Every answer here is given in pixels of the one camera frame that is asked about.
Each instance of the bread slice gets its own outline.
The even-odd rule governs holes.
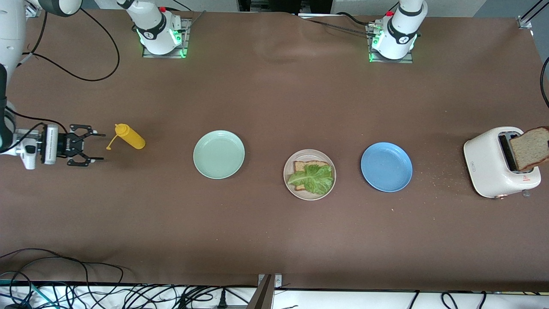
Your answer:
[[[305,171],[306,165],[318,165],[318,166],[324,166],[328,165],[328,163],[323,161],[294,161],[294,172],[303,172]],[[295,191],[303,191],[305,190],[304,185],[295,186]]]
[[[549,160],[549,126],[526,131],[511,139],[511,149],[515,155],[517,169],[527,171]]]

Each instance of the lettuce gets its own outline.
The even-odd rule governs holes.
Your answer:
[[[304,185],[305,190],[310,193],[324,195],[330,191],[334,184],[332,177],[332,167],[324,165],[322,167],[313,164],[306,165],[305,171],[295,172],[288,180],[290,185]]]

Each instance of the beige plate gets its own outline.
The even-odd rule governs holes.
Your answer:
[[[295,191],[295,186],[288,184],[288,179],[295,172],[294,161],[304,161],[304,162],[324,161],[330,164],[330,166],[332,167],[332,175],[334,177],[334,183],[330,188],[330,191],[328,191],[328,193],[324,195],[314,194],[308,191]],[[328,156],[326,156],[324,153],[318,150],[305,149],[305,150],[300,150],[294,153],[292,156],[290,156],[290,158],[286,161],[286,165],[284,166],[283,176],[284,176],[284,183],[286,184],[286,187],[288,188],[288,190],[290,190],[290,192],[293,195],[305,201],[316,201],[316,200],[320,200],[321,198],[327,196],[328,194],[330,194],[330,192],[332,192],[332,189],[334,188],[334,185],[335,185],[335,166],[332,160],[330,160],[330,158],[328,158]]]

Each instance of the table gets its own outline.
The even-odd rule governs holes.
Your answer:
[[[293,288],[548,290],[549,183],[528,199],[485,199],[462,154],[465,141],[496,126],[547,124],[540,58],[514,20],[428,18],[407,65],[369,63],[360,35],[283,13],[204,13],[186,59],[142,59],[125,12],[90,13],[119,45],[116,74],[83,82],[32,59],[8,98],[21,113],[108,134],[86,143],[107,159],[26,171],[2,156],[2,252],[44,247],[116,263],[131,269],[124,282],[254,284],[258,273],[283,273]],[[360,29],[345,17],[323,20]],[[29,43],[40,26],[29,22]],[[88,78],[116,61],[82,13],[51,16],[38,52]],[[146,147],[119,140],[105,150],[115,123]],[[201,176],[192,161],[195,143],[218,129],[247,150],[225,180]],[[360,173],[362,152],[379,141],[412,159],[400,192],[376,191]],[[286,159],[306,148],[329,155],[338,172],[316,202],[298,200],[282,180]],[[26,272],[34,279],[83,280],[66,262],[36,265]],[[116,275],[97,268],[91,279]]]

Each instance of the plate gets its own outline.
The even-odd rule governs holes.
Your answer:
[[[387,142],[368,147],[362,155],[360,167],[366,181],[379,191],[397,192],[412,179],[412,161],[408,154]]]
[[[213,131],[204,135],[194,147],[194,166],[212,179],[227,178],[244,163],[244,144],[229,131]]]
[[[332,187],[330,188],[328,193],[324,195],[320,195],[320,194],[310,193],[308,191],[295,191],[295,186],[288,184],[288,179],[290,179],[290,176],[293,173],[295,173],[294,161],[304,161],[304,162],[323,161],[328,163],[332,167],[332,176],[334,178],[334,183],[332,184]],[[321,198],[327,196],[328,194],[330,194],[330,192],[332,192],[332,189],[334,188],[334,185],[335,185],[335,166],[332,160],[330,160],[330,158],[328,158],[328,156],[326,156],[324,153],[314,149],[305,149],[305,150],[300,150],[294,153],[288,158],[288,160],[286,161],[286,164],[284,165],[283,176],[284,176],[284,183],[286,184],[286,187],[288,188],[288,190],[290,190],[290,192],[293,195],[305,201],[316,201],[316,200],[320,200]]]

